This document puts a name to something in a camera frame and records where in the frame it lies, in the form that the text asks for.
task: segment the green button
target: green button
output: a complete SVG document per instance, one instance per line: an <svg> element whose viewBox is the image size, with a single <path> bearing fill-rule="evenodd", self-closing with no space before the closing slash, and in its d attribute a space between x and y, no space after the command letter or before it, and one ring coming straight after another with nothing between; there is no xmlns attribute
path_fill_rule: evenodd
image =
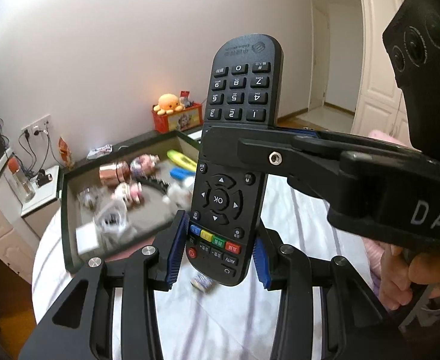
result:
<svg viewBox="0 0 440 360"><path fill-rule="evenodd" d="M226 240L223 238L217 237L216 235L213 236L212 244L217 245L219 248L224 248L225 242Z"/></svg>

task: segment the white bedsheet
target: white bedsheet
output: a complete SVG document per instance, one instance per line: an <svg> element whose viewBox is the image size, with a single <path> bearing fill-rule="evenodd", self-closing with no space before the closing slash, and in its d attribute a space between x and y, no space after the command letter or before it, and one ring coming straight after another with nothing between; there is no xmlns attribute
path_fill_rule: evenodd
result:
<svg viewBox="0 0 440 360"><path fill-rule="evenodd" d="M269 176L262 220L307 255L329 260L343 255L371 286L368 259L360 237L332 228L327 203L291 189L285 178ZM71 280L61 245L60 212L48 226L38 248L32 297L39 322ZM280 292L268 292L258 281L253 261L245 280L235 287L217 286L205 295L190 284L195 269L184 256L178 281L170 292L156 292L156 315L165 360L266 360L277 323ZM121 359L121 289L115 293L113 359ZM319 291L314 289L313 359L320 358Z"/></svg>

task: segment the human hand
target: human hand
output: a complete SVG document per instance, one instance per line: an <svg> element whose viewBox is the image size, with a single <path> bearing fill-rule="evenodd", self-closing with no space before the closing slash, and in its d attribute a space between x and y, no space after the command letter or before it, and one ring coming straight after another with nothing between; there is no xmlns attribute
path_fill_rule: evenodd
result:
<svg viewBox="0 0 440 360"><path fill-rule="evenodd" d="M407 265L402 248L386 248L382 255L382 278L380 282L380 301L389 309L396 310L411 300L410 284L436 283L430 298L440 296L440 257L420 253Z"/></svg>
<svg viewBox="0 0 440 360"><path fill-rule="evenodd" d="M390 310L408 304L412 297L409 266L401 253L402 248L387 246L380 260L382 270L378 298Z"/></svg>

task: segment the black remote control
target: black remote control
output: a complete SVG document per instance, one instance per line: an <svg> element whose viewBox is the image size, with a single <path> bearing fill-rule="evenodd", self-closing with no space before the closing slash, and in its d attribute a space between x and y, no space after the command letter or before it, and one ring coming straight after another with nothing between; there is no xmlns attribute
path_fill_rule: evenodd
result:
<svg viewBox="0 0 440 360"><path fill-rule="evenodd" d="M252 34L225 43L213 60L203 131L218 124L272 128L282 65L281 46L271 36ZM226 286L242 282L265 186L264 173L221 166L200 152L186 243L198 271Z"/></svg>

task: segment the white wall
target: white wall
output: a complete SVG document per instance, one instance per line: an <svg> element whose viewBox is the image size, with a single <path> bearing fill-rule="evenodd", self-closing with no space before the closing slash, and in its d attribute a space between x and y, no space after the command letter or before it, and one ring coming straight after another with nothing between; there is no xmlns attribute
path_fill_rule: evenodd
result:
<svg viewBox="0 0 440 360"><path fill-rule="evenodd" d="M22 127L51 114L53 145L61 135L81 158L149 131L160 95L190 90L193 100L204 100L216 51L252 32L283 47L280 116L305 108L310 1L0 0L4 133L22 153Z"/></svg>
<svg viewBox="0 0 440 360"><path fill-rule="evenodd" d="M330 71L325 101L355 111L363 59L362 7L329 4Z"/></svg>

